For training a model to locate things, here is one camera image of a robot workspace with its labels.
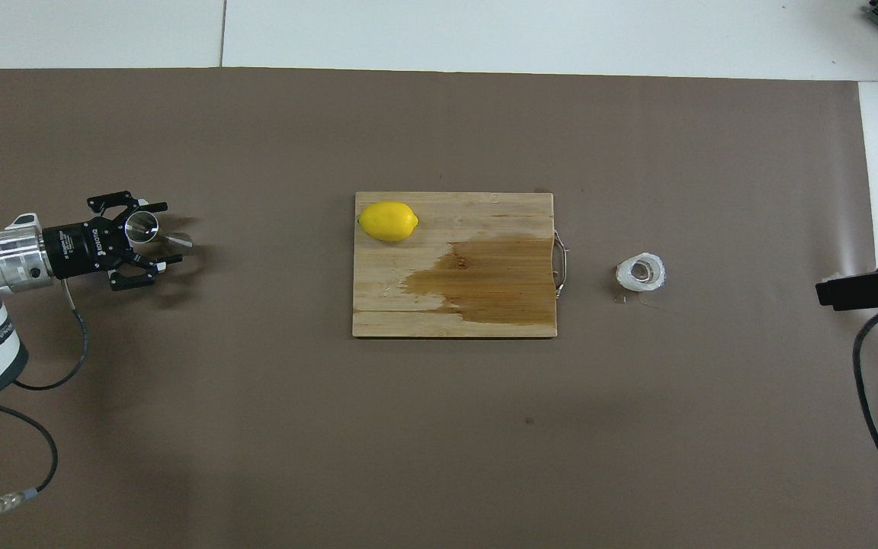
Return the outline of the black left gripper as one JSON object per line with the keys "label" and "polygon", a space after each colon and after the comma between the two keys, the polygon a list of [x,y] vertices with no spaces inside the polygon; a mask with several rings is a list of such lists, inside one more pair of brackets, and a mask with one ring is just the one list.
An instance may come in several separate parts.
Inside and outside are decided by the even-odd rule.
{"label": "black left gripper", "polygon": [[123,230],[127,220],[136,212],[165,212],[167,202],[142,203],[129,191],[118,191],[89,197],[87,205],[96,217],[101,218],[105,218],[108,209],[122,208],[122,211],[109,221],[67,223],[44,229],[42,240],[53,277],[67,279],[107,271],[112,291],[132,291],[155,284],[169,265],[184,260],[182,254],[157,258],[132,254]]}

